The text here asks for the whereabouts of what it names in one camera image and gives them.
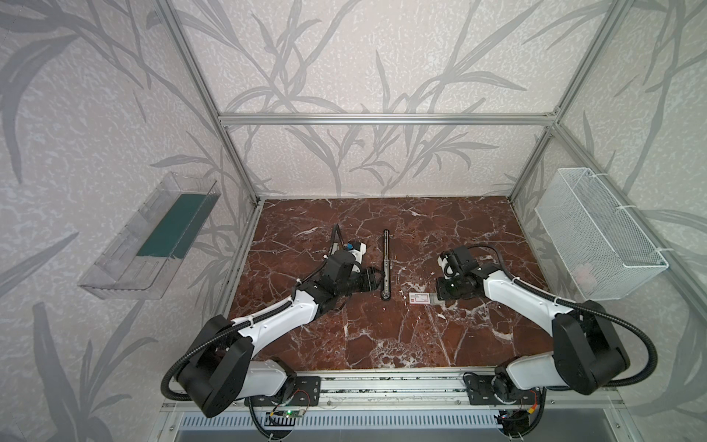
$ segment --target floral wallpaper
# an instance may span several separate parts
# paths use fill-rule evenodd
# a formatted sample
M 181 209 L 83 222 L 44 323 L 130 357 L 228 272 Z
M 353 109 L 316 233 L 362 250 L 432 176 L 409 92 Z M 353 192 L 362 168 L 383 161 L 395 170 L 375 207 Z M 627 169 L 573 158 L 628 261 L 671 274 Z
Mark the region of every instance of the floral wallpaper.
M 635 1 L 563 119 L 694 274 L 707 281 L 707 1 Z M 550 143 L 515 203 L 552 289 L 575 289 L 534 214 L 559 167 L 577 166 Z M 640 327 L 658 348 L 658 369 L 620 388 L 645 441 L 699 441 L 707 432 L 707 325 L 665 275 L 626 298 L 602 303 Z M 620 330 L 631 373 L 645 363 L 641 343 Z
M 610 1 L 174 4 L 221 112 L 544 113 L 558 103 Z M 265 195 L 441 196 L 507 194 L 539 129 L 230 133 Z
M 0 4 L 0 441 L 138 441 L 253 211 L 150 2 Z M 159 301 L 82 273 L 166 172 L 222 195 Z

